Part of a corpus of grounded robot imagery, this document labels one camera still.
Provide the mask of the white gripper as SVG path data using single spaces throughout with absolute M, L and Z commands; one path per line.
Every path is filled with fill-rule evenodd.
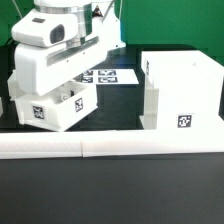
M 50 48 L 19 44 L 14 56 L 16 80 L 25 93 L 42 96 L 100 64 L 106 56 L 107 49 L 99 37 L 70 48 L 65 43 Z M 62 101 L 73 95 L 70 89 L 60 93 Z

